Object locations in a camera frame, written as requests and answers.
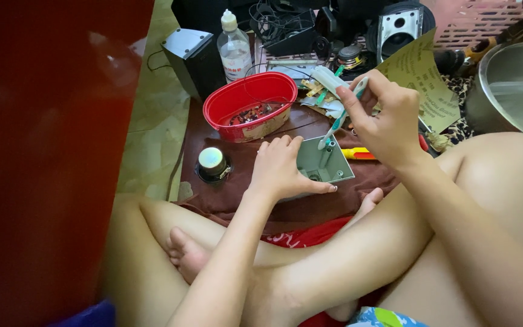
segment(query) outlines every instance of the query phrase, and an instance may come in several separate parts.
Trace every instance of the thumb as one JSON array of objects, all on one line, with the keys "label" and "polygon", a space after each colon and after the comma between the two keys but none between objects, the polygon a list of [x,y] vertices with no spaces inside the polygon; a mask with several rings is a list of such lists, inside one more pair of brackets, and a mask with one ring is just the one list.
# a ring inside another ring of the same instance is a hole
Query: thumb
[{"label": "thumb", "polygon": [[306,186],[306,191],[310,193],[324,194],[336,192],[338,186],[334,186],[330,183],[315,182],[313,180],[308,180]]},{"label": "thumb", "polygon": [[355,125],[362,125],[367,122],[367,119],[370,117],[360,104],[360,101],[356,98],[356,95],[354,95],[349,88],[338,86],[336,88],[336,94],[340,97],[342,105]]}]

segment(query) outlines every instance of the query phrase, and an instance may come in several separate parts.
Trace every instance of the hand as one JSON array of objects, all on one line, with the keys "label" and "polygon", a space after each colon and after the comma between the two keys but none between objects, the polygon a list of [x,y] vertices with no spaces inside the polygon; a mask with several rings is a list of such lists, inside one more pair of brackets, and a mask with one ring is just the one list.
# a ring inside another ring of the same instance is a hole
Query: hand
[{"label": "hand", "polygon": [[303,140],[301,136],[292,139],[286,135],[274,138],[271,143],[262,143],[249,189],[269,195],[274,202],[301,193],[335,192],[336,186],[315,182],[298,171],[296,157]]},{"label": "hand", "polygon": [[[337,94],[368,151],[383,164],[398,169],[425,153],[418,141],[419,93],[390,82],[376,69],[354,79],[350,89],[354,90],[365,76],[368,85],[360,101],[345,87],[338,87]],[[372,117],[377,103],[381,112]]]}]

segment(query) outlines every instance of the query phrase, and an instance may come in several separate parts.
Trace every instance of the blue patterned shorts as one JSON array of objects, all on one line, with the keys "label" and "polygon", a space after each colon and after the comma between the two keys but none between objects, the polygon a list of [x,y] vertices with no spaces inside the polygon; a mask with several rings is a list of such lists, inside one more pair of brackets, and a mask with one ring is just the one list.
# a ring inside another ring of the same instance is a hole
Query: blue patterned shorts
[{"label": "blue patterned shorts", "polygon": [[362,307],[346,327],[428,327],[408,316],[382,308]]}]

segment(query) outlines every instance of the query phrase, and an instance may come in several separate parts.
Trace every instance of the person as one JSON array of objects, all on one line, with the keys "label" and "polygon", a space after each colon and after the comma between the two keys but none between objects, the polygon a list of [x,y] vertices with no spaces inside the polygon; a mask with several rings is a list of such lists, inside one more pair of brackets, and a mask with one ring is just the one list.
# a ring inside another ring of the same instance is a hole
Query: person
[{"label": "person", "polygon": [[523,134],[474,137],[433,160],[417,139],[418,93],[376,70],[366,76],[360,101],[337,93],[361,141],[402,184],[376,206],[375,191],[370,212],[304,249],[259,241],[280,198],[337,191],[298,172],[300,137],[261,145],[227,229],[174,204],[118,195],[102,291],[119,326],[296,326],[323,310],[344,321],[356,299],[392,282],[381,309],[353,322],[523,326]]}]

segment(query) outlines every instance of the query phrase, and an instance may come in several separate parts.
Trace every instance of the leopard print fabric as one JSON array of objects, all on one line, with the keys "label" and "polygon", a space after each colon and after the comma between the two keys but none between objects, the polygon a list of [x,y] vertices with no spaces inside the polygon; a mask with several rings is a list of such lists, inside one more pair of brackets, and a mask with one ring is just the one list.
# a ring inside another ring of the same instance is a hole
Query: leopard print fabric
[{"label": "leopard print fabric", "polygon": [[[442,78],[447,84],[447,87],[449,87],[450,90],[455,92],[459,98],[459,112],[461,114],[461,118],[453,124],[451,124],[446,130],[440,133],[440,135],[447,137],[448,142],[452,144],[449,146],[451,147],[462,141],[465,141],[468,138],[475,136],[474,130],[472,130],[471,127],[469,127],[467,121],[465,120],[464,109],[465,98],[467,97],[467,93],[473,85],[474,77],[471,76],[468,78],[450,78],[448,76],[442,75]],[[441,152],[444,152],[444,150],[448,147],[441,148]]]}]

